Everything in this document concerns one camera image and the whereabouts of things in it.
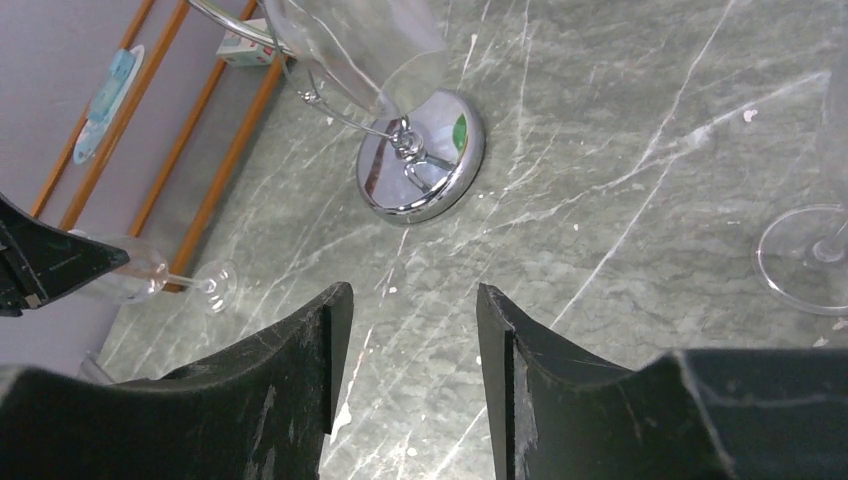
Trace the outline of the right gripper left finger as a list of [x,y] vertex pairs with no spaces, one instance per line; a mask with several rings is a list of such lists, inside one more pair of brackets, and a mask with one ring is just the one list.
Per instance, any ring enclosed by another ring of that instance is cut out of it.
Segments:
[[5,479],[315,479],[354,314],[338,282],[162,378],[99,385],[1,370]]

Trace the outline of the clear wine glass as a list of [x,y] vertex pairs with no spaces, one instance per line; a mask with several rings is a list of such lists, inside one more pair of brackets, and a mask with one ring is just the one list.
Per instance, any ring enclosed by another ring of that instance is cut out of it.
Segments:
[[847,315],[847,48],[831,71],[815,137],[819,172],[838,202],[788,210],[753,246],[763,284],[794,308]]
[[129,262],[90,282],[79,290],[88,298],[125,305],[146,301],[168,285],[183,287],[198,305],[219,313],[231,304],[238,288],[236,270],[230,261],[213,261],[201,266],[192,277],[170,270],[163,254],[147,241],[127,235],[104,235],[73,229],[72,234],[124,250]]
[[425,1],[266,1],[293,56],[370,115],[394,119],[439,88],[449,51]]

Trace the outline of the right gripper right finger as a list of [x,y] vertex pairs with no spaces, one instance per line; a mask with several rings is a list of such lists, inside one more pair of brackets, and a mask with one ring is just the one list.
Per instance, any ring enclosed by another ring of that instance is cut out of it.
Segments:
[[476,319],[499,479],[843,479],[843,349],[672,349],[628,370],[495,286]]

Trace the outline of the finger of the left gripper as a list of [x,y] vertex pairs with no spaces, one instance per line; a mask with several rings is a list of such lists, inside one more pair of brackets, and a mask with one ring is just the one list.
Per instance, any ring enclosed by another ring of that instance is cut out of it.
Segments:
[[115,246],[47,225],[1,198],[1,315],[53,303],[130,261]]

